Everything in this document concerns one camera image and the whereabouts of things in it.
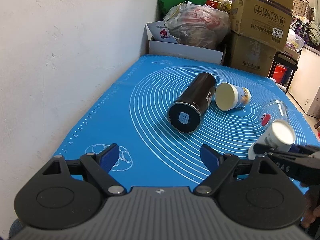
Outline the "person's right hand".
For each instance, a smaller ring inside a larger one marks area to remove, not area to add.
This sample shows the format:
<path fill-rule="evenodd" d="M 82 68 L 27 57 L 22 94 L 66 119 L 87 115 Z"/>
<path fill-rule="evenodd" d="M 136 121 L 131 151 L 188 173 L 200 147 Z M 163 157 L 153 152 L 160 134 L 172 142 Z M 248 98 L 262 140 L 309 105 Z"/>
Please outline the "person's right hand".
<path fill-rule="evenodd" d="M 304 183 L 300 183 L 300 186 L 309 188 L 304 193 L 306 210 L 301 221 L 302 227 L 307 229 L 319 217 L 319 189 L 317 186 L 309 186 Z"/>

